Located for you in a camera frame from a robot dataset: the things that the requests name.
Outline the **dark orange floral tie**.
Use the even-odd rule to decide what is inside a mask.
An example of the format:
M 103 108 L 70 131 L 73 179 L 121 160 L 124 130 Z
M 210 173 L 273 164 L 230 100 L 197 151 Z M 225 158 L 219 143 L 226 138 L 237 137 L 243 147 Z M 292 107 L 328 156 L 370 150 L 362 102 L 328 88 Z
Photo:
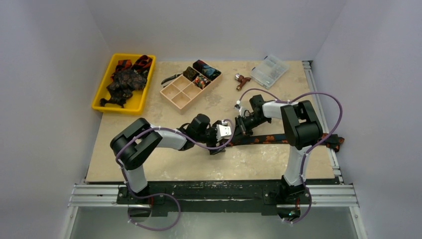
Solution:
M 333 149 L 334 152 L 339 152 L 341 145 L 344 143 L 345 139 L 338 136 L 337 134 L 332 134 L 328 137 L 321 145 L 324 145 L 327 148 Z M 285 134 L 268 134 L 268 135 L 255 135 L 255 136 L 246 136 L 237 141 L 230 142 L 227 147 L 241 146 L 241 145 L 254 145 L 254 144 L 288 144 Z

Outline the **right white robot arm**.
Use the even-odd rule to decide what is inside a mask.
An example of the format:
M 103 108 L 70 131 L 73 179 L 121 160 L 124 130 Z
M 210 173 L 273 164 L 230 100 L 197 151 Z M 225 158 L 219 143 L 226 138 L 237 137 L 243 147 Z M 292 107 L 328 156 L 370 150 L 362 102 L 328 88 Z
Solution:
M 252 112 L 242 107 L 240 101 L 234 106 L 239 115 L 235 118 L 232 142 L 251 136 L 253 129 L 265 122 L 282 120 L 290 153 L 286 171 L 281 178 L 279 196 L 284 202 L 290 203 L 305 191 L 309 154 L 323 135 L 319 119 L 308 100 L 291 104 L 265 101 L 261 95 L 255 95 L 249 102 Z

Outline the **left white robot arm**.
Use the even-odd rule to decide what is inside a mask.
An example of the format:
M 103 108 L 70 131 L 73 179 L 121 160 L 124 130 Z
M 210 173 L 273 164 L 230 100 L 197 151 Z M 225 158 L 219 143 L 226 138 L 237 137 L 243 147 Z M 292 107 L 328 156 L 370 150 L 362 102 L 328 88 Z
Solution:
M 144 163 L 155 149 L 186 151 L 198 146 L 211 155 L 217 154 L 223 152 L 232 140 L 233 126 L 229 119 L 211 124 L 204 114 L 198 114 L 190 123 L 175 129 L 153 125 L 145 118 L 134 121 L 110 142 L 130 199 L 137 204 L 148 199 Z

